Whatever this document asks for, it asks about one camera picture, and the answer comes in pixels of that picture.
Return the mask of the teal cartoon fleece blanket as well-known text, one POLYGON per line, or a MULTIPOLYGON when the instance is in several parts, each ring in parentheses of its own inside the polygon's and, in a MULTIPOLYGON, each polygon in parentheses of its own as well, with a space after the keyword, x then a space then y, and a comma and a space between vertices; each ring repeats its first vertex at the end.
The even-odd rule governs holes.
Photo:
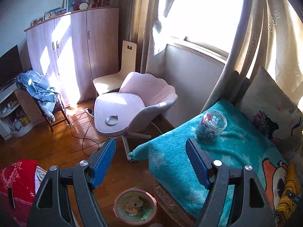
POLYGON ((135 160, 196 218, 195 226, 279 226, 285 159, 231 103, 218 101, 181 126, 139 145, 135 160))

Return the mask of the pink shell swivel chair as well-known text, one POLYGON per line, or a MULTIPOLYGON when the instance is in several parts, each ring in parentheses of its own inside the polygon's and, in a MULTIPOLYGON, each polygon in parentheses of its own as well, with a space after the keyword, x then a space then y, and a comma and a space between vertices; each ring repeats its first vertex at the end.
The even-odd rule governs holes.
POLYGON ((118 92, 99 95, 94 104, 94 127, 102 137, 122 138, 128 161, 128 137, 151 139, 140 134, 159 114, 177 101, 175 88, 149 73, 129 73, 118 92))

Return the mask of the girl print cushion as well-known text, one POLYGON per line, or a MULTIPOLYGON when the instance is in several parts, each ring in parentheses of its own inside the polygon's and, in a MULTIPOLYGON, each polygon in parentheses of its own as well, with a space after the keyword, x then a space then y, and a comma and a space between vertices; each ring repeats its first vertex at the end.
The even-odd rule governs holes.
POLYGON ((236 107, 270 141, 302 136, 302 112, 263 66, 236 107))

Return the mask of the pink round bin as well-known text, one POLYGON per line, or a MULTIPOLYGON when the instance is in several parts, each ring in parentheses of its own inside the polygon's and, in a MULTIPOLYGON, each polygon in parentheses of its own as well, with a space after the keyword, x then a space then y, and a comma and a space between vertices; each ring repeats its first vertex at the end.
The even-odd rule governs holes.
POLYGON ((123 191, 114 201, 113 211, 117 218, 130 225, 144 225, 157 213, 157 201, 147 191, 133 187, 123 191))

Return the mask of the beige curtain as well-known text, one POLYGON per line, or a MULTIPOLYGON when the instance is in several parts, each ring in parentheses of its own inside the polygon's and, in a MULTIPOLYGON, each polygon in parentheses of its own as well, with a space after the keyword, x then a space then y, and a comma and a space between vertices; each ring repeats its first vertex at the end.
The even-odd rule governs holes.
MULTIPOLYGON (((164 55, 156 51, 155 35, 162 31, 159 0, 133 0, 130 39, 138 43, 141 73, 164 75, 164 55)), ((231 53, 210 97, 235 101, 247 79, 263 66, 294 103, 302 100, 302 0, 244 0, 231 53)))

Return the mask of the clear glass jar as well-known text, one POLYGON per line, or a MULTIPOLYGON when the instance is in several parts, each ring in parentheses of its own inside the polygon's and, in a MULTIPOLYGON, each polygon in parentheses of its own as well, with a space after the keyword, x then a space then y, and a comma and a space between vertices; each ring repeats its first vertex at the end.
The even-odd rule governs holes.
POLYGON ((226 126, 227 120, 221 112, 208 110, 197 126, 196 136, 202 142, 213 142, 221 135, 226 126))

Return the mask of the white tv shelf unit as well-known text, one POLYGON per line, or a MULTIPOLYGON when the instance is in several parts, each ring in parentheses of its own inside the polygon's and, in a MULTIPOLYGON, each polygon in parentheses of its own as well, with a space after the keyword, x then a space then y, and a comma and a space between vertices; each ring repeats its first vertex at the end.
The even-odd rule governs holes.
POLYGON ((16 84, 1 89, 1 137, 21 137, 34 127, 25 111, 25 98, 16 84))

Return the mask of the dark wooden chair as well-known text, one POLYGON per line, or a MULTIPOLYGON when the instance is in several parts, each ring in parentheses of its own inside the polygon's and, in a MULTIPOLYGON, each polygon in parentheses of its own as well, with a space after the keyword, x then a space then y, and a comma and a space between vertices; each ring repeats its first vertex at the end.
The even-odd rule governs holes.
POLYGON ((53 132, 53 127, 57 126, 58 124, 61 124, 63 122, 66 122, 68 125, 71 124, 69 118, 67 117, 66 107, 63 104, 60 94, 57 95, 58 100, 56 101, 56 103, 47 102, 47 104, 44 106, 41 106, 40 105, 41 102, 39 100, 37 100, 36 98, 33 97, 32 99, 34 100, 35 104, 37 105, 42 117, 45 119, 45 121, 49 125, 51 132, 53 132), (60 120, 56 120, 55 115, 57 113, 61 113, 63 118, 60 120))

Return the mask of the wooden wardrobe cabinet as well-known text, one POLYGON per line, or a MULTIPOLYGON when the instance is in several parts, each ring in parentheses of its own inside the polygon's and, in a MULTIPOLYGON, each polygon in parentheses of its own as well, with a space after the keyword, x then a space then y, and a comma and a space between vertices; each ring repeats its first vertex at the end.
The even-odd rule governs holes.
POLYGON ((69 12, 25 30, 33 70, 75 106, 95 97, 93 80, 117 73, 119 9, 69 12))

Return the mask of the black television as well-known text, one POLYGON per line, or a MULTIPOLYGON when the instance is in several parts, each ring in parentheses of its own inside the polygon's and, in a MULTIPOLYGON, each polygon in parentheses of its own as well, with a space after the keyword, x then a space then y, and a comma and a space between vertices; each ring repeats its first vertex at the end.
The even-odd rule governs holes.
POLYGON ((23 73, 24 69, 20 60, 20 54, 18 46, 8 50, 0 58, 0 86, 4 87, 11 82, 20 73, 23 73))

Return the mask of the blue plaid cloth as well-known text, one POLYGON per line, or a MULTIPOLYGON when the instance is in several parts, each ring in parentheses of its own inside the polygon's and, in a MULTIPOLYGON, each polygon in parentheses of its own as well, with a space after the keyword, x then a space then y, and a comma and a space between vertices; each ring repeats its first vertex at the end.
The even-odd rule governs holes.
POLYGON ((42 113, 50 121, 55 121, 53 110, 59 100, 59 93, 50 85, 49 80, 44 75, 35 70, 20 73, 16 77, 16 86, 26 91, 37 101, 42 113))

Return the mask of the red patterned fabric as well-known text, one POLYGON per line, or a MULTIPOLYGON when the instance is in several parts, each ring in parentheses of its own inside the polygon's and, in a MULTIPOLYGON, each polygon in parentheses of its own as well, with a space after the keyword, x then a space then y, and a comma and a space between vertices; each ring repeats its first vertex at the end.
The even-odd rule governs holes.
POLYGON ((35 199, 36 160, 20 159, 1 169, 1 226, 26 226, 35 199))

